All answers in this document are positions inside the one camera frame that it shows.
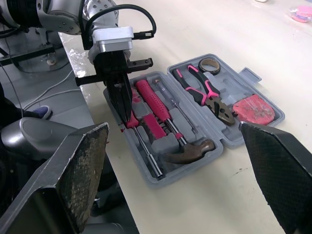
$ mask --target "pliers jaw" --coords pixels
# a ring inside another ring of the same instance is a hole
[[[206,98],[205,105],[226,125],[233,126],[235,124],[235,118],[231,110],[219,97]]]

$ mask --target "table surface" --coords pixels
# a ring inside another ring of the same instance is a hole
[[[132,60],[153,58],[150,71],[203,54],[219,56],[234,70],[249,67],[263,80],[257,89],[286,114],[278,128],[312,151],[312,25],[288,9],[304,0],[117,0],[147,9],[157,22],[150,40],[134,41]],[[139,12],[122,10],[120,26],[149,29]],[[60,34],[77,76],[95,74],[79,36]],[[283,234],[255,180],[245,146],[161,189],[146,186],[103,97],[102,83],[82,86],[95,123],[110,125],[107,154],[141,234]]]

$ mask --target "red screwdriver handle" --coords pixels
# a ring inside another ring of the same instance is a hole
[[[136,83],[136,89],[141,94],[142,98],[150,106],[154,114],[161,120],[165,121],[171,119],[170,114],[166,106],[162,103],[159,97],[152,90],[150,85],[146,80],[140,80]]]
[[[131,112],[131,118],[128,122],[126,122],[126,128],[136,128],[138,126],[138,120],[136,119],[133,111]]]

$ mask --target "tool case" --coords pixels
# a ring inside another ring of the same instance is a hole
[[[240,73],[237,73],[220,58],[213,54],[207,54],[189,61],[179,63],[177,65],[173,65],[168,68],[167,75],[162,72],[152,72],[131,79],[130,84],[132,87],[135,87],[135,83],[139,80],[145,79],[148,81],[153,91],[168,108],[173,123],[184,135],[188,143],[199,145],[204,140],[210,139],[214,142],[215,145],[215,149],[213,151],[205,153],[204,157],[198,161],[186,165],[172,164],[164,161],[162,155],[167,153],[176,153],[179,151],[179,143],[175,138],[175,135],[173,133],[168,133],[165,137],[151,142],[145,128],[142,126],[137,127],[137,130],[157,161],[161,171],[164,173],[163,177],[156,178],[153,174],[153,171],[151,170],[147,156],[144,153],[133,129],[126,129],[125,125],[122,123],[121,119],[110,103],[108,92],[105,89],[104,96],[107,99],[107,102],[117,123],[120,124],[120,128],[123,130],[123,133],[127,138],[129,147],[133,154],[133,158],[149,187],[160,188],[169,185],[221,156],[224,146],[233,149],[244,144],[243,136],[238,128],[239,120],[237,118],[235,125],[233,126],[224,124],[215,117],[215,115],[207,106],[198,105],[194,101],[193,96],[185,91],[181,84],[172,75],[172,71],[174,69],[179,69],[179,71],[184,74],[184,79],[187,81],[187,83],[189,83],[190,86],[204,92],[203,86],[200,82],[198,82],[198,80],[196,80],[191,75],[186,75],[187,66],[191,64],[194,67],[198,67],[199,62],[202,59],[213,59],[220,63],[221,69],[219,74],[213,76],[209,72],[205,72],[204,75],[208,77],[211,84],[220,91],[221,100],[228,107],[232,108],[233,105],[238,101],[256,94],[261,97],[267,104],[269,104],[274,110],[274,119],[271,123],[268,124],[268,126],[276,126],[285,119],[285,114],[254,87],[255,84],[261,81],[260,77],[258,77],[248,68],[244,68]],[[183,115],[178,111],[177,108],[173,107],[169,100],[167,100],[162,95],[155,84],[156,79],[162,81],[163,85],[175,98],[180,108],[195,125],[198,133],[195,134],[192,131],[192,127],[186,121]],[[146,102],[133,103],[133,112],[139,121],[144,116],[153,113]]]

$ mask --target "black cable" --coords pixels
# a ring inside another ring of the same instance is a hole
[[[143,13],[151,22],[152,24],[152,31],[144,31],[144,32],[139,32],[139,33],[134,33],[134,38],[133,40],[136,40],[136,39],[148,39],[148,38],[152,38],[154,37],[154,34],[156,33],[156,23],[155,23],[155,20],[153,19],[152,15],[147,11],[145,10],[144,8],[142,7],[139,7],[139,6],[136,6],[136,5],[131,5],[131,4],[122,4],[122,5],[117,5],[117,6],[112,6],[106,10],[103,10],[103,11],[100,11],[98,13],[96,13],[94,16],[92,16],[87,24],[86,24],[86,27],[85,27],[85,31],[87,33],[90,32],[90,29],[91,29],[91,26],[92,26],[92,23],[99,17],[107,14],[107,13],[110,13],[110,12],[113,12],[113,11],[117,11],[117,10],[121,10],[121,9],[132,9],[132,10],[137,10],[141,13]]]
[[[14,30],[12,30],[12,31],[11,31],[11,32],[9,32],[9,33],[6,33],[6,34],[1,34],[1,35],[0,35],[0,39],[3,39],[3,38],[8,38],[9,36],[14,35],[17,31],[18,31],[17,29],[14,29]]]
[[[82,13],[83,13],[83,8],[84,8],[84,3],[85,3],[85,0],[81,0],[80,1],[79,13],[78,13],[78,22],[79,22],[79,27],[80,27],[80,30],[81,30],[81,39],[82,39],[83,48],[85,50],[87,50],[87,49],[90,49],[90,48],[88,47],[89,39],[88,39],[88,36],[85,33],[84,25],[83,25]]]
[[[7,30],[0,31],[0,35],[10,33],[10,32],[12,32],[14,30],[15,30],[14,28],[10,28],[10,29],[7,29]]]

